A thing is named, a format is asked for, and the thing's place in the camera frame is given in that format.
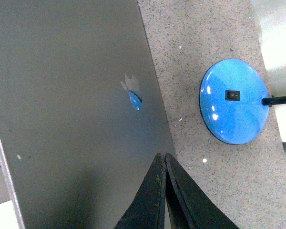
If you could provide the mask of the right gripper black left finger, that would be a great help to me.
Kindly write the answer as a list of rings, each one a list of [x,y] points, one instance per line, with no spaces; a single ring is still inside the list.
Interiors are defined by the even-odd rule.
[[[157,154],[131,205],[116,229],[163,229],[165,220],[166,164]]]

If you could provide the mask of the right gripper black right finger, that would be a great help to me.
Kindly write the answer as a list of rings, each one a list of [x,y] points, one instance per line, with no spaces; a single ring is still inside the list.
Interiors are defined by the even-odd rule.
[[[202,191],[177,159],[165,155],[166,201],[173,229],[237,229]]]

